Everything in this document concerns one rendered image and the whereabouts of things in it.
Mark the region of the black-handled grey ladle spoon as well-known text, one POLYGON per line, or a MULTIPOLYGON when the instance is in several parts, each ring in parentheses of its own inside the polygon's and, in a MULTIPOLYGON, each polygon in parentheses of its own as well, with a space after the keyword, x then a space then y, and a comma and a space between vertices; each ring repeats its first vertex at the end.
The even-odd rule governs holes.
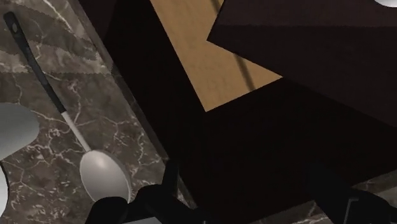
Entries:
POLYGON ((90 198, 94 201, 98 201, 105 197, 121 197, 127 202, 130 202, 132 186, 129 174, 125 170, 124 165, 114 155, 104 150, 91 149, 40 68, 16 14, 12 11, 6 12, 3 15, 3 19, 20 51, 24 55, 27 64, 31 67, 54 106, 85 150, 85 154, 80 160, 79 170, 81 182, 90 198))

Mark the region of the white rounded dish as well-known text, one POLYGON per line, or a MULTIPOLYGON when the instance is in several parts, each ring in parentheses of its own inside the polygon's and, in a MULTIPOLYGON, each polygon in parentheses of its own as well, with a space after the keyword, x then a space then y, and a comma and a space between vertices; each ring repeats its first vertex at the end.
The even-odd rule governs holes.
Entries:
POLYGON ((0 216, 4 213, 9 197, 8 178, 4 167, 0 164, 0 216))

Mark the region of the grey rounded bowl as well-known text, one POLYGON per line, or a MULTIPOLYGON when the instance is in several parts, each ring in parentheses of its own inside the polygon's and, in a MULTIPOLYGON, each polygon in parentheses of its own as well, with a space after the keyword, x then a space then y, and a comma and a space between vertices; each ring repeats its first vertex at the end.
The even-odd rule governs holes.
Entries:
POLYGON ((31 144, 38 134, 37 116, 29 108, 0 103, 0 160, 31 144))

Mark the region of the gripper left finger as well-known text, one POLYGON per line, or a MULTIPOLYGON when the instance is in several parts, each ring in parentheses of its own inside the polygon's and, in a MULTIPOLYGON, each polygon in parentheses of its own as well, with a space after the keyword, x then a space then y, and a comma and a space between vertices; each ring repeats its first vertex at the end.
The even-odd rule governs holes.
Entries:
POLYGON ((162 183, 142 187, 128 203, 121 197, 95 202, 85 224, 127 224, 156 218, 160 224, 219 224, 200 208, 191 209, 176 197, 179 167, 168 160, 162 183))

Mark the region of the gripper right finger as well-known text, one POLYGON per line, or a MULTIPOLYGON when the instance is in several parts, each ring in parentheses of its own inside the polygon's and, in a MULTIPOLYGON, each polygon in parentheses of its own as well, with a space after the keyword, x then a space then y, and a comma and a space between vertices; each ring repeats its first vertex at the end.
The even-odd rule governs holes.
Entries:
POLYGON ((396 207, 351 187, 318 162, 307 169, 307 190, 333 224, 397 224, 396 207))

